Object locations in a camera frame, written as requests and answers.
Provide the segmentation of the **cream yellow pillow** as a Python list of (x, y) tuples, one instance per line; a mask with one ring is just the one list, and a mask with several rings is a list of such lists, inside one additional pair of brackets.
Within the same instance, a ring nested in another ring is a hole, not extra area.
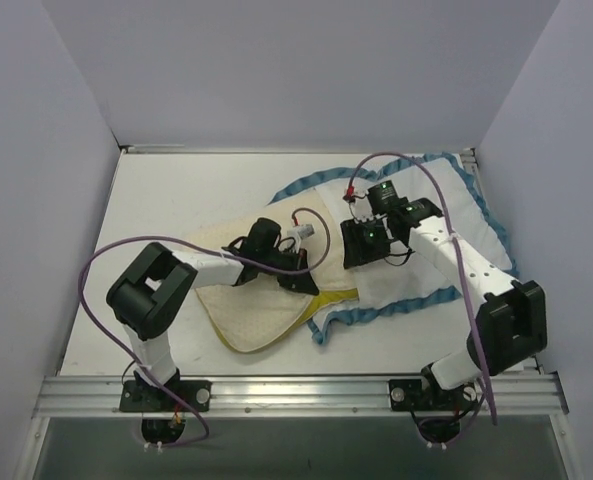
[(240, 287), (210, 286), (196, 291), (220, 340), (233, 351), (260, 351), (282, 340), (319, 310), (358, 298), (353, 274), (343, 268), (344, 251), (338, 223), (315, 190), (280, 200), (255, 214), (204, 227), (190, 234), (189, 241), (208, 249), (224, 247), (246, 234), (260, 217), (274, 220), (287, 229), (292, 226), (292, 212), (299, 207), (317, 211), (330, 228), (330, 252), (312, 272), (319, 295), (289, 292), (281, 288), (275, 278), (265, 274)]

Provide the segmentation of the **blue white pillowcase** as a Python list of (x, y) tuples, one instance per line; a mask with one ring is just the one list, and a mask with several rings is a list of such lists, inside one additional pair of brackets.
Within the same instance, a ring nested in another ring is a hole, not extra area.
[[(445, 197), (452, 226), (487, 259), (510, 275), (519, 275), (516, 260), (510, 254), (510, 236), (492, 215), (484, 197), (476, 189), (474, 175), (465, 171), (460, 157), (451, 153), (424, 154), (416, 160), (437, 180)], [(353, 169), (335, 167), (298, 178), (277, 191), (273, 202), (285, 200), (309, 189), (315, 189), (326, 202), (338, 228), (348, 218), (347, 204), (340, 197)], [(438, 196), (429, 179), (408, 157), (396, 158), (378, 169), (362, 168), (354, 186), (391, 180), (397, 192), (412, 200), (428, 198), (438, 204)], [(310, 314), (306, 322), (312, 340), (326, 345), (335, 323), (353, 326), (365, 324), (379, 316), (408, 314), (434, 305), (448, 303), (460, 297), (457, 288), (445, 279), (427, 260), (414, 254), (405, 264), (377, 261), (352, 269), (357, 284), (358, 299), (344, 301), (326, 315)]]

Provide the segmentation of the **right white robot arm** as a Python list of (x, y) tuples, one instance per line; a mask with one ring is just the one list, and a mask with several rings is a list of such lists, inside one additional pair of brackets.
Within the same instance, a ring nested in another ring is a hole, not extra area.
[(427, 198), (399, 197), (385, 181), (368, 189), (367, 203), (367, 219), (340, 225), (344, 268), (383, 260), (391, 244), (400, 242), (435, 267), (465, 302), (466, 344), (424, 369), (419, 395), (426, 406), (441, 409), (456, 388), (493, 377), (546, 348), (546, 298), (537, 282), (522, 283), (494, 265), (459, 238), (447, 211)]

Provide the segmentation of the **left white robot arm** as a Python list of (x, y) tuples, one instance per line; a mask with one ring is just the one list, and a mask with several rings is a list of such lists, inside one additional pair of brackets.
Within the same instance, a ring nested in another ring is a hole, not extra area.
[(167, 330), (190, 290), (202, 287), (240, 287), (259, 275), (276, 278), (277, 286), (295, 294), (319, 294), (301, 241), (314, 234), (310, 224), (287, 231), (281, 244), (281, 226), (259, 218), (249, 233), (213, 255), (174, 252), (159, 242), (149, 243), (110, 288), (106, 303), (124, 325), (140, 359), (136, 381), (142, 398), (156, 411), (172, 408), (178, 399), (179, 370), (171, 355)]

